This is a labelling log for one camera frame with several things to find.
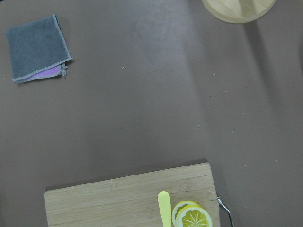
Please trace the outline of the yellow plastic knife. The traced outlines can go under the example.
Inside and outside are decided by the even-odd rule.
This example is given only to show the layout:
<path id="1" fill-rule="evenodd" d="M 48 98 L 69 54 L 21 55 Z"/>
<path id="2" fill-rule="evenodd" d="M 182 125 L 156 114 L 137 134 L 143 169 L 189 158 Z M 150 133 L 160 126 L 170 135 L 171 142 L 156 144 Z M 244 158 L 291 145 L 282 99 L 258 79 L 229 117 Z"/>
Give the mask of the yellow plastic knife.
<path id="1" fill-rule="evenodd" d="M 159 192 L 158 205 L 163 226 L 171 227 L 171 200 L 167 191 Z"/>

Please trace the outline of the bamboo cutting board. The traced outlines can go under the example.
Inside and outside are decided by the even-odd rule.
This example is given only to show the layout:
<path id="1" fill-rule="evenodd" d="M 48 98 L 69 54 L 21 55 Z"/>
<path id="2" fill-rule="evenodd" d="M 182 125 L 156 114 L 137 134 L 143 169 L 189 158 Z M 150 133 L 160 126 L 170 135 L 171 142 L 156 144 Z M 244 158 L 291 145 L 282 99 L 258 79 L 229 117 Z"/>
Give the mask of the bamboo cutting board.
<path id="1" fill-rule="evenodd" d="M 219 203 L 209 163 L 87 183 L 44 193 L 50 227 L 160 227 L 158 194 L 171 204 L 191 200 L 220 225 Z"/>

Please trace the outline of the stacked lemon slices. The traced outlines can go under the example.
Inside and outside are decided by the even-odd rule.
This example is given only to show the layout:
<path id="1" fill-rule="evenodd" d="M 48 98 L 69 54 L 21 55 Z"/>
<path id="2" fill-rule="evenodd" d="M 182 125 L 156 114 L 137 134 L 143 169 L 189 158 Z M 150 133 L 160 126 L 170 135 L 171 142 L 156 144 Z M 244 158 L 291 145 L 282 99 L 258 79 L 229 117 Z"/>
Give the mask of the stacked lemon slices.
<path id="1" fill-rule="evenodd" d="M 171 214 L 175 227 L 212 227 L 209 213 L 194 201 L 181 201 L 175 205 Z"/>

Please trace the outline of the grey folded cloth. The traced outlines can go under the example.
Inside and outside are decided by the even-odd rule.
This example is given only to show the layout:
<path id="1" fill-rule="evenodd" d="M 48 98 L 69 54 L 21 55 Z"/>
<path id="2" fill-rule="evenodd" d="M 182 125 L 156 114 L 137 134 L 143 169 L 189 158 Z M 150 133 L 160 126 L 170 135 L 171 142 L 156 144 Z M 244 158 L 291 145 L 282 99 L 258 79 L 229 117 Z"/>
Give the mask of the grey folded cloth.
<path id="1" fill-rule="evenodd" d="M 11 27 L 5 35 L 15 83 L 66 75 L 72 57 L 55 14 Z"/>

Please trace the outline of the wooden cup tree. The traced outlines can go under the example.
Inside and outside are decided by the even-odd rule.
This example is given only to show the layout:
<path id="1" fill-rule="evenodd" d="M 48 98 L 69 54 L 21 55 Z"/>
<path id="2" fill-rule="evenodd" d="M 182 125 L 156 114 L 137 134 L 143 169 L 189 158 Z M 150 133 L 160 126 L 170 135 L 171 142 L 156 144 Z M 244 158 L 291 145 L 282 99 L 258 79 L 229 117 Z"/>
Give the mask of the wooden cup tree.
<path id="1" fill-rule="evenodd" d="M 233 24 L 248 23 L 264 16 L 275 2 L 275 0 L 202 0 L 211 15 Z"/>

